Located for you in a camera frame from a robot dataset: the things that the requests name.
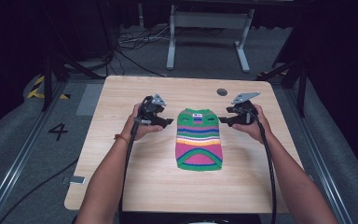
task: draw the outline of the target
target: purple stripe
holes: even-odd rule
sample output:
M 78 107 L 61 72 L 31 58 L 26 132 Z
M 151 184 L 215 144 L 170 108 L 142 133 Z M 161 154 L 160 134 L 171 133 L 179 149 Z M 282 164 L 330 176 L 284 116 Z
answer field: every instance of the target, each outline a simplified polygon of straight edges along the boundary
M 190 130 L 194 130 L 194 131 L 205 131 L 205 130 L 210 130 L 210 129 L 216 129 L 218 130 L 218 126 L 208 126 L 208 127 L 190 127 L 190 126 L 185 126 L 185 125 L 178 125 L 178 129 L 190 129 Z

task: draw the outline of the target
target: bracelet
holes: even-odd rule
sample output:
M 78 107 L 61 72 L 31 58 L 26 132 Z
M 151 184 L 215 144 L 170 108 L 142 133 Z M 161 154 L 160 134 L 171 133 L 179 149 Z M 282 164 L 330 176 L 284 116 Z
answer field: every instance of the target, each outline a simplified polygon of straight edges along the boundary
M 115 140 L 118 140 L 119 138 L 123 139 L 128 145 L 130 145 L 130 142 L 125 139 L 121 134 L 117 133 L 115 134 Z

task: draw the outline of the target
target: white table leg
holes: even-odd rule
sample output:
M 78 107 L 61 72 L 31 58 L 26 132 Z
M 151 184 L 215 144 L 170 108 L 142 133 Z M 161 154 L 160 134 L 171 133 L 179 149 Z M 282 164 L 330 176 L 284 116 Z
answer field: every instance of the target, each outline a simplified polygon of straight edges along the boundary
M 249 28 L 250 28 L 251 23 L 252 23 L 252 18 L 253 18 L 254 12 L 255 12 L 254 9 L 249 10 L 248 18 L 246 19 L 246 22 L 245 22 L 245 24 L 243 25 L 243 28 L 242 28 L 241 41 L 236 41 L 235 42 L 235 48 L 237 49 L 238 58 L 240 59 L 242 71 L 244 73 L 249 73 L 250 72 L 249 64 L 248 64 L 248 61 L 246 60 L 246 56 L 245 56 L 245 52 L 243 50 L 243 46 L 245 45 L 246 36 L 249 33 Z
M 171 6 L 170 17 L 170 46 L 168 48 L 167 69 L 173 70 L 175 61 L 175 6 Z

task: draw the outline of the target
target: dark background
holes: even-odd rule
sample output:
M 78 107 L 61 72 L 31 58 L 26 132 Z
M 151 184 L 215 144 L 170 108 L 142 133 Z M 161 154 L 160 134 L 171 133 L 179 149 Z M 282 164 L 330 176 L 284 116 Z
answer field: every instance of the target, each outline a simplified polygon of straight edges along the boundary
M 107 26 L 139 24 L 136 4 L 100 4 L 112 22 Z M 307 62 L 315 90 L 358 159 L 358 1 L 312 5 L 317 10 L 301 17 L 291 8 L 260 9 L 253 26 L 295 27 L 277 62 Z M 145 27 L 167 22 L 165 8 L 144 5 Z M 0 1 L 0 118 L 22 104 L 24 87 L 41 72 L 49 49 L 74 61 L 106 54 L 111 34 L 100 14 L 96 1 Z

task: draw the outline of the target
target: pink stripe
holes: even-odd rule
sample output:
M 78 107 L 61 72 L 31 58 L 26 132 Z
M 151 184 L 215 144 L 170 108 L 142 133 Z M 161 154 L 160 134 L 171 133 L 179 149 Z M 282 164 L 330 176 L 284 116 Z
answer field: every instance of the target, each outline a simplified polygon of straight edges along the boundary
M 211 164 L 214 164 L 214 161 L 205 155 L 198 154 L 198 155 L 194 155 L 194 156 L 188 158 L 185 161 L 185 163 L 198 164 L 198 165 L 211 165 Z
M 179 157 L 183 156 L 183 154 L 185 154 L 186 152 L 188 152 L 189 150 L 194 149 L 194 148 L 196 148 L 196 147 L 189 146 L 189 145 L 186 145 L 183 143 L 176 143 L 176 150 L 175 150 L 176 159 L 179 159 Z M 219 144 L 204 146 L 201 148 L 204 148 L 204 149 L 212 152 L 214 155 L 219 157 L 221 160 L 223 159 L 222 147 Z

